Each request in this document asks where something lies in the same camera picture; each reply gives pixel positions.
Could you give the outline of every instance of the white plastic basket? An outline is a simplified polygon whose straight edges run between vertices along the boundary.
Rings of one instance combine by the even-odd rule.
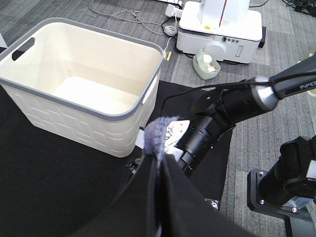
[[[51,18],[0,54],[0,84],[33,125],[125,157],[154,109],[161,62],[156,44]]]

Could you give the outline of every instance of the power strip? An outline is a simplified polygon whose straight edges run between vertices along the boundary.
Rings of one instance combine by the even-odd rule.
[[[158,1],[164,1],[164,2],[167,2],[167,3],[173,3],[173,4],[177,4],[177,5],[182,5],[182,1],[180,0],[158,0]]]

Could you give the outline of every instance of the black cable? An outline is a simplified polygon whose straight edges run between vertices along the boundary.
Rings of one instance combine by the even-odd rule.
[[[286,4],[286,6],[289,6],[289,7],[293,8],[297,12],[301,12],[303,14],[306,14],[306,15],[309,15],[309,16],[313,16],[312,14],[297,8],[297,6],[303,6],[303,4],[301,2],[299,2],[299,1],[296,1],[296,2],[292,1],[292,0],[281,0],[281,1],[284,2]]]
[[[170,95],[170,96],[166,97],[163,100],[163,102],[162,102],[160,116],[162,117],[162,113],[163,113],[163,109],[164,109],[164,105],[166,104],[166,101],[171,99],[171,98],[174,98],[174,97],[177,97],[177,96],[181,96],[181,95],[185,95],[185,94],[188,94],[188,93],[190,93],[192,91],[200,90],[200,89],[206,89],[206,88],[232,89],[232,88],[239,88],[240,86],[244,86],[244,85],[271,85],[271,83],[269,81],[266,81],[266,82],[261,82],[261,81],[240,81],[240,82],[213,84],[213,85],[203,85],[203,86],[199,86],[199,87],[196,87],[196,88],[192,88],[192,89],[189,89],[187,91],[181,92],[179,94]]]
[[[176,1],[173,0],[173,3],[171,2],[171,4],[175,4],[175,5],[177,5],[177,6],[181,7],[181,8],[184,8],[182,2],[181,2],[181,4],[179,4],[179,1],[178,1],[178,3],[176,3]]]
[[[316,72],[307,72],[307,73],[296,73],[296,74],[291,74],[288,76],[280,77],[275,79],[275,83],[281,82],[284,80],[292,79],[292,78],[299,78],[299,77],[308,77],[308,76],[316,76]]]
[[[230,65],[237,65],[237,64],[240,64],[239,62],[232,62],[232,61],[228,61],[228,60],[219,61],[219,63],[226,63],[226,64],[230,64]]]
[[[193,59],[194,58],[194,54],[190,54],[190,53],[184,53],[188,58],[191,58]],[[232,61],[227,61],[227,60],[224,60],[224,61],[218,61],[219,63],[226,63],[226,64],[230,64],[230,65],[237,65],[237,64],[240,64],[239,62],[232,62]]]
[[[170,20],[170,18],[171,18],[171,17],[168,17],[164,22],[161,23],[162,29],[163,29],[163,24],[164,24],[164,23],[167,23],[167,21]]]
[[[184,53],[188,58],[194,58],[194,54]]]
[[[249,6],[249,7],[261,7],[263,5],[265,5],[269,0],[266,0],[263,4],[259,5],[259,6]]]
[[[311,8],[309,9],[309,12],[310,12],[310,15],[316,16],[316,6],[311,7]]]

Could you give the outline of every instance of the black mat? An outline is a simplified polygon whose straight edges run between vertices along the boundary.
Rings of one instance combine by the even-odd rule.
[[[155,110],[168,95],[187,87],[161,81]],[[196,91],[171,99],[165,115],[190,116]],[[231,133],[207,154],[191,177],[207,198],[220,200],[225,182]],[[34,127],[0,87],[0,236],[67,236],[113,200],[126,158],[116,158]]]

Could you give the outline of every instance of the cable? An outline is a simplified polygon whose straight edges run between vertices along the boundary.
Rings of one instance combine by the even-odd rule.
[[[181,92],[179,94],[175,94],[175,95],[171,95],[171,96],[166,97],[163,100],[163,102],[162,102],[160,117],[162,117],[162,113],[163,113],[163,109],[164,109],[164,106],[166,104],[166,101],[171,99],[171,98],[174,98],[174,97],[177,97],[177,96],[181,96],[181,95],[185,95],[185,94],[188,94],[188,93],[190,93],[192,91],[200,90],[200,89],[206,89],[206,88],[232,89],[232,88],[238,88],[238,87],[243,86],[243,85],[266,85],[266,86],[268,86],[268,85],[271,85],[271,82],[270,81],[266,81],[266,82],[261,82],[261,81],[240,81],[240,82],[213,84],[213,85],[203,85],[203,86],[199,86],[199,87],[196,87],[196,88],[192,88],[192,89],[189,89],[187,91]]]
[[[263,5],[265,5],[269,0],[266,0],[263,4],[259,5],[259,6],[249,6],[249,7],[261,7]]]
[[[316,72],[291,74],[291,75],[288,75],[288,76],[277,78],[275,80],[275,82],[281,82],[281,81],[284,81],[284,80],[287,80],[287,79],[299,78],[299,77],[308,77],[308,76],[316,76]]]
[[[312,14],[305,12],[304,9],[297,8],[298,6],[304,6],[303,3],[301,3],[298,0],[297,1],[295,1],[295,0],[281,0],[281,1],[284,2],[286,4],[286,6],[293,8],[297,12],[301,12],[303,14],[313,16]]]
[[[174,19],[175,19],[174,26],[163,26],[163,23],[161,24],[161,26],[164,28],[163,29],[164,33],[166,35],[168,35],[168,36],[171,36],[171,37],[177,35],[177,33],[178,33],[178,31],[177,31],[177,16],[176,16],[176,14],[174,14]]]
[[[169,41],[172,39],[172,37],[170,37],[169,39],[168,39],[168,41],[167,41],[167,46],[166,46],[166,48],[164,49],[164,52],[166,53],[166,51],[167,51],[167,48],[168,48],[168,45],[169,45]]]
[[[164,31],[164,23],[167,23],[167,21],[169,21],[171,19],[171,17],[168,17],[164,22],[161,23],[161,27],[162,27],[162,30]]]
[[[226,64],[230,64],[230,65],[237,65],[237,64],[240,64],[239,62],[232,62],[232,61],[228,61],[228,60],[219,61],[219,63],[226,63]]]
[[[155,23],[155,22],[150,22],[150,21],[145,21],[140,15],[141,15],[141,12],[140,11],[135,11],[135,12],[131,12],[131,11],[119,11],[117,13],[114,13],[114,14],[106,14],[106,13],[102,13],[102,12],[99,12],[95,9],[93,9],[91,7],[91,3],[92,3],[93,0],[89,0],[87,6],[89,8],[90,11],[94,12],[94,13],[97,13],[98,15],[101,15],[101,16],[109,16],[109,19],[108,19],[108,28],[110,31],[111,28],[110,28],[110,19],[112,17],[115,17],[117,19],[120,19],[120,20],[123,20],[123,21],[127,21],[127,22],[133,22],[133,23],[138,23],[138,24],[142,24],[147,30],[149,30],[150,32],[156,34],[156,35],[160,35],[160,36],[163,36],[164,33],[158,33],[158,32],[155,32],[153,30],[151,30],[148,26],[146,26],[145,24],[154,24],[154,25],[158,25],[160,26],[161,24],[158,24],[158,23]],[[124,13],[124,12],[127,12],[127,13],[130,13],[133,17],[135,17],[135,20],[127,20],[125,18],[122,18],[122,17],[119,17],[119,16],[116,16],[117,14],[120,14],[120,13]]]
[[[190,54],[190,53],[184,53],[188,58],[194,58],[194,56],[191,56],[191,55],[193,55],[193,54]]]
[[[178,3],[176,3],[176,0],[173,0],[173,4],[178,5],[180,7],[184,7],[183,4],[182,4],[182,1],[180,1],[180,0],[178,0]]]

